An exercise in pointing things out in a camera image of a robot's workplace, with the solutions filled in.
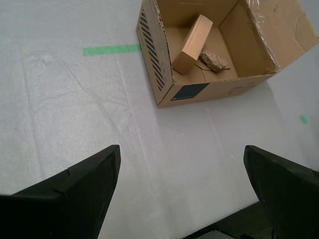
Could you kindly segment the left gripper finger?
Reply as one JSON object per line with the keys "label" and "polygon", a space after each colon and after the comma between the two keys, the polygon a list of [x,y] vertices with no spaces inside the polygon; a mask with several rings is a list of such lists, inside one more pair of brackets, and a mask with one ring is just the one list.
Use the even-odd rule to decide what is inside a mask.
{"label": "left gripper finger", "polygon": [[253,145],[245,147],[250,183],[280,239],[319,237],[319,173]]}
{"label": "left gripper finger", "polygon": [[0,197],[2,239],[96,239],[121,165],[110,145],[68,169]]}

